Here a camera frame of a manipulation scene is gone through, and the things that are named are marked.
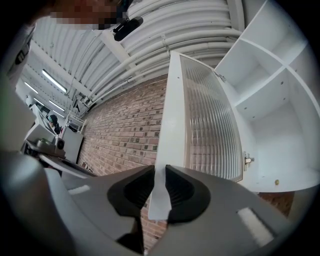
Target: white ceiling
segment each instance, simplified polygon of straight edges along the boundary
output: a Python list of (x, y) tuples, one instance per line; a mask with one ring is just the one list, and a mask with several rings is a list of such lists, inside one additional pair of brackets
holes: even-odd
[[(227, 42), (234, 42), (234, 40), (226, 36), (210, 36), (210, 33), (226, 29), (230, 31), (230, 28), (238, 31), (244, 29), (241, 0), (135, 0), (128, 13), (130, 18), (143, 17), (144, 22), (120, 43), (113, 40), (109, 30), (79, 30), (72, 25), (57, 24), (56, 20), (50, 17), (42, 18), (36, 25), (31, 42), (31, 53), (22, 72), (22, 80), (39, 91), (39, 99), (45, 101), (50, 99), (65, 108), (68, 113), (75, 95), (88, 96), (92, 89), (121, 63), (158, 42), (162, 41), (164, 45), (115, 72), (113, 76), (106, 79), (106, 82), (101, 83), (101, 87), (90, 99), (92, 100), (95, 94), (110, 83), (109, 90), (129, 78), (142, 74), (121, 89), (103, 97), (102, 100), (130, 86), (167, 74), (170, 56), (163, 55), (167, 50), (180, 51), (187, 46), (210, 42), (221, 42), (227, 45)], [(196, 33), (201, 31), (209, 34), (197, 37)], [(182, 36), (184, 39), (166, 45), (167, 39), (177, 36)], [(191, 47), (184, 48), (183, 53), (215, 67), (229, 48), (229, 46), (200, 49), (198, 47), (197, 50), (193, 50), (194, 48)], [(157, 67), (160, 68), (143, 75), (146, 71)], [(135, 72), (126, 74), (134, 68), (136, 68)], [(64, 94), (47, 80), (42, 74), (42, 69), (67, 88), (67, 93)], [(120, 76), (123, 79), (114, 82)], [(80, 104), (81, 113), (86, 109), (84, 104)]]

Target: ceiling light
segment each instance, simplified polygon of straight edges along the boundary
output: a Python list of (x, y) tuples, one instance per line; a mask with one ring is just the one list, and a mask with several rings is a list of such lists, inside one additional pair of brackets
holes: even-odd
[(40, 102), (39, 100), (37, 100), (36, 98), (34, 98), (37, 102), (39, 102), (42, 106), (44, 106), (44, 104), (42, 102)]
[(37, 92), (35, 89), (33, 89), (29, 84), (27, 84), (26, 82), (24, 82), (24, 83), (25, 83), (25, 85), (28, 86), (32, 91), (34, 91), (36, 94), (38, 94), (38, 92)]
[(56, 103), (53, 103), (51, 100), (49, 100), (49, 102), (55, 105), (58, 109), (61, 109), (63, 112), (65, 112), (65, 110), (62, 107), (58, 106)]
[(65, 118), (62, 114), (59, 114), (57, 111), (52, 110), (54, 113), (58, 114), (59, 116), (62, 116), (63, 118)]
[(49, 75), (47, 73), (47, 71), (42, 70), (42, 74), (44, 74), (46, 76), (46, 78), (48, 78), (54, 85), (56, 85), (61, 91), (63, 91), (64, 93), (67, 92), (67, 89), (64, 88), (60, 83), (58, 83), (51, 75)]

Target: pipe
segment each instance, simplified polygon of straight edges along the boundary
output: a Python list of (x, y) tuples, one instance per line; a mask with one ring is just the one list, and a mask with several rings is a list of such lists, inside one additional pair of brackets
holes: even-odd
[(211, 14), (213, 15), (213, 12), (215, 11), (219, 11), (219, 12), (225, 12), (225, 19), (229, 17), (229, 9), (228, 7), (224, 8), (224, 7), (193, 7), (193, 8), (188, 8), (188, 9), (183, 9), (183, 10), (177, 10), (175, 12), (170, 12), (168, 14), (153, 14), (151, 13), (148, 16), (148, 19), (144, 19), (143, 24), (138, 27), (135, 31), (134, 34), (129, 34), (125, 40), (129, 40), (130, 37), (132, 37), (133, 35), (137, 35), (137, 33), (143, 31), (143, 29), (145, 29), (146, 27), (149, 26), (153, 26), (155, 25), (156, 27), (158, 27), (158, 24), (162, 24), (162, 26), (164, 26), (166, 23), (166, 21), (168, 21), (169, 19), (172, 19), (172, 17), (178, 17), (180, 16), (191, 16), (191, 15), (195, 15), (195, 13), (199, 13), (202, 16), (204, 16), (205, 14)]
[[(170, 51), (175, 51), (175, 49), (177, 49), (177, 48), (181, 48), (181, 47), (188, 46), (188, 45), (197, 45), (197, 44), (201, 44), (201, 43), (212, 43), (212, 42), (226, 43), (227, 40), (225, 37), (207, 37), (207, 38), (192, 39), (192, 40), (188, 40), (188, 41), (183, 41), (183, 42), (171, 44)], [(141, 57), (139, 59), (139, 61), (137, 61), (135, 64), (139, 65), (140, 63), (144, 62), (145, 59), (150, 59), (150, 58), (154, 57), (155, 55), (162, 54), (162, 53), (166, 52), (166, 50), (167, 50), (166, 48), (161, 48), (161, 49), (155, 50), (155, 51)]]
[(129, 8), (128, 14), (130, 18), (134, 18), (136, 16), (146, 15), (155, 9), (165, 7), (171, 4), (181, 4), (181, 2), (188, 2), (188, 0), (148, 0), (142, 1), (132, 7)]
[[(223, 58), (225, 55), (226, 55), (225, 53), (213, 53), (213, 54), (202, 54), (202, 55), (194, 56), (194, 57), (192, 57), (192, 58), (193, 58), (193, 59), (196, 59), (196, 60), (199, 60), (199, 59), (208, 59), (208, 58), (221, 58), (221, 57)], [(146, 71), (146, 72), (143, 72), (143, 73), (141, 73), (141, 74), (139, 74), (139, 75), (136, 75), (135, 77), (132, 77), (132, 78), (128, 79), (127, 81), (125, 81), (125, 82), (117, 85), (116, 87), (112, 88), (110, 91), (107, 91), (105, 94), (103, 94), (102, 96), (100, 96), (96, 101), (99, 101), (99, 100), (103, 99), (104, 97), (108, 96), (109, 94), (111, 94), (112, 92), (116, 91), (116, 90), (119, 89), (120, 87), (122, 87), (122, 86), (124, 86), (124, 85), (126, 85), (126, 84), (128, 84), (128, 83), (130, 83), (130, 82), (132, 82), (132, 81), (134, 81), (134, 80), (136, 80), (136, 79), (139, 78), (139, 77), (146, 76), (146, 75), (148, 75), (148, 74), (151, 74), (151, 73), (153, 73), (153, 72), (156, 72), (156, 71), (159, 71), (159, 70), (161, 70), (161, 69), (164, 69), (164, 68), (168, 67), (169, 64), (170, 64), (170, 63), (168, 62), (168, 63), (166, 63), (166, 64), (163, 64), (163, 65), (161, 65), (161, 66), (158, 66), (158, 67), (149, 69), (149, 70)]]
[(162, 34), (169, 35), (170, 33), (179, 32), (181, 30), (185, 29), (197, 29), (197, 27), (222, 27), (221, 29), (226, 29), (228, 26), (231, 26), (230, 20), (222, 20), (221, 18), (213, 18), (211, 20), (203, 19), (195, 22), (192, 20), (190, 23), (186, 23), (185, 21), (181, 23), (175, 23), (174, 27), (172, 28), (172, 24), (168, 25), (166, 27), (161, 27), (161, 29), (158, 29), (156, 31), (152, 32), (152, 35), (147, 36), (146, 38), (143, 37), (138, 41), (133, 41), (133, 43), (130, 45), (126, 45), (126, 42), (123, 42), (123, 46), (125, 46), (125, 50), (129, 55), (132, 55), (132, 52), (138, 49), (139, 47), (147, 44), (148, 42), (158, 39), (161, 37)]
[(135, 77), (132, 77), (132, 78), (128, 79), (127, 81), (125, 81), (125, 82), (117, 85), (116, 87), (112, 88), (110, 91), (107, 91), (105, 94), (103, 94), (102, 96), (100, 96), (99, 98), (97, 98), (95, 101), (97, 102), (98, 100), (101, 100), (102, 98), (104, 98), (104, 97), (106, 97), (108, 94), (114, 92), (115, 90), (117, 90), (117, 89), (120, 88), (121, 86), (124, 86), (124, 85), (126, 85), (126, 84), (128, 84), (128, 83), (130, 83), (130, 82), (132, 82), (132, 81), (134, 81), (134, 80), (136, 80), (136, 79), (139, 78), (139, 77), (146, 76), (146, 75), (148, 75), (148, 74), (150, 74), (150, 73), (156, 72), (156, 71), (158, 71), (158, 70), (162, 70), (162, 69), (164, 69), (164, 68), (166, 68), (166, 67), (169, 67), (169, 63), (164, 64), (164, 65), (161, 65), (161, 66), (158, 66), (158, 67), (155, 67), (155, 68), (153, 68), (153, 69), (149, 69), (148, 71), (146, 71), (146, 72), (144, 72), (144, 73), (138, 74), (138, 75), (136, 75)]
[[(165, 43), (167, 45), (176, 44), (182, 41), (197, 39), (197, 38), (205, 38), (205, 37), (239, 37), (241, 35), (240, 31), (226, 30), (226, 29), (217, 29), (217, 30), (203, 30), (196, 31), (192, 33), (185, 33), (177, 36), (170, 37), (165, 39)], [(146, 54), (149, 54), (153, 51), (156, 51), (160, 48), (163, 48), (162, 41), (156, 42), (153, 45), (146, 47), (145, 49), (139, 51), (133, 56), (127, 58), (124, 62), (118, 65), (114, 70), (112, 70), (109, 74), (107, 74), (97, 85), (92, 89), (87, 98), (90, 98), (97, 90), (99, 90), (104, 84), (106, 84), (110, 79), (112, 79), (119, 71), (123, 70), (126, 66), (131, 63), (136, 62), (139, 58), (143, 57)]]
[[(200, 44), (195, 44), (195, 45), (188, 45), (185, 47), (178, 48), (175, 51), (183, 54), (183, 53), (201, 51), (204, 49), (217, 49), (217, 48), (218, 49), (230, 49), (232, 46), (233, 46), (232, 42), (207, 42), (207, 43), (200, 43)], [(150, 58), (150, 59), (144, 61), (143, 63), (137, 65), (136, 67), (130, 69), (129, 71), (125, 72), (120, 77), (113, 80), (105, 88), (103, 88), (99, 93), (97, 93), (97, 95), (92, 99), (91, 104), (89, 103), (89, 106), (92, 105), (95, 101), (97, 101), (97, 99), (102, 94), (104, 94), (107, 90), (109, 90), (115, 84), (119, 83), (120, 81), (123, 81), (124, 79), (126, 79), (127, 77), (129, 77), (130, 75), (135, 73), (136, 71), (142, 70), (143, 68), (148, 67), (151, 64), (158, 62), (158, 61), (161, 61), (161, 60), (168, 58), (168, 57), (169, 56), (168, 56), (167, 52), (161, 53), (153, 58)]]

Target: frosted glass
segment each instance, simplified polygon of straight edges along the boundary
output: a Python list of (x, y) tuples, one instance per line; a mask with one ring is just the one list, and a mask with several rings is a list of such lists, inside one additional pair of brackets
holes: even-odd
[(240, 135), (228, 98), (213, 71), (180, 56), (187, 123), (186, 167), (239, 181), (243, 176)]

